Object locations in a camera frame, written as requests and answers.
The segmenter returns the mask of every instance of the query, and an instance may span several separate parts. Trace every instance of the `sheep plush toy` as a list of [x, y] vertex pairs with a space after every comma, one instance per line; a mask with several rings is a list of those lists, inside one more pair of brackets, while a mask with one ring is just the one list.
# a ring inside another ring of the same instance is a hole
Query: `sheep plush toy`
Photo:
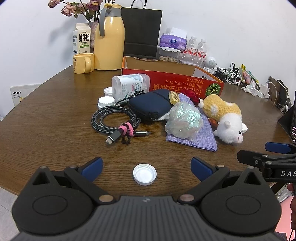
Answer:
[[208, 118], [218, 123], [214, 135], [227, 144], [239, 144], [242, 136], [242, 113], [235, 103], [228, 103], [220, 96], [211, 94], [198, 104]]

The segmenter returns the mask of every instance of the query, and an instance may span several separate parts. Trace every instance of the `yellow fleece body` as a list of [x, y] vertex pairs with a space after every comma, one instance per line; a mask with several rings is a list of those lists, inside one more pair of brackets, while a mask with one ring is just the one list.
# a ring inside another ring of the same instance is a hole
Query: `yellow fleece body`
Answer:
[[220, 98], [220, 96], [211, 94], [204, 100], [202, 108], [207, 117], [220, 121], [221, 117], [227, 113], [236, 113], [242, 116], [242, 113], [235, 103], [228, 103]]

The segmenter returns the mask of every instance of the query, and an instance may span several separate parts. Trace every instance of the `yellow mug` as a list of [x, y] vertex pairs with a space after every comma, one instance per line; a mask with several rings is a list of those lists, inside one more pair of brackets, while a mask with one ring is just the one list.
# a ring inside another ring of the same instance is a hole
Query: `yellow mug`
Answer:
[[94, 71], [94, 54], [79, 53], [74, 55], [73, 69], [75, 74], [87, 74]]

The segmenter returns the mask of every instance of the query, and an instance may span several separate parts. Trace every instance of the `tile floor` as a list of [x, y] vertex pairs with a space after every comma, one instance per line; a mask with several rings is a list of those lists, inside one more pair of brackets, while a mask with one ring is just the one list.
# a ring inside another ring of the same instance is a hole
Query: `tile floor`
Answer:
[[9, 241], [19, 232], [11, 215], [17, 196], [0, 188], [0, 241]]

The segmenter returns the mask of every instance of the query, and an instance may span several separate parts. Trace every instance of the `human hand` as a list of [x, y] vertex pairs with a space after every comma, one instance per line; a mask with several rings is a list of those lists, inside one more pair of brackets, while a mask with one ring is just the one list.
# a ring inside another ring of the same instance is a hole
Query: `human hand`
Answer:
[[[294, 191], [294, 186], [293, 183], [289, 183], [287, 186], [289, 191]], [[291, 204], [290, 204], [290, 208], [292, 210], [291, 213], [291, 229], [292, 230], [296, 230], [296, 196], [293, 197]]]

